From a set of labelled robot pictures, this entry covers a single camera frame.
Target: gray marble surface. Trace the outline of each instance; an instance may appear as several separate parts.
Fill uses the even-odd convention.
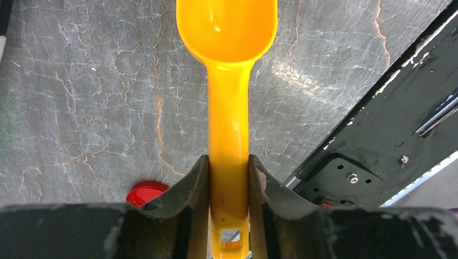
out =
[[[279,0],[250,82],[250,150],[280,181],[444,0]],[[207,152],[206,72],[175,1],[16,0],[0,63],[0,205],[122,201]]]

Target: red object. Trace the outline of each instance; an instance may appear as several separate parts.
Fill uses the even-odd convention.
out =
[[[126,201],[130,202],[137,208],[145,203],[150,202],[161,193],[165,192],[169,187],[160,182],[143,181],[134,185],[126,197]]]

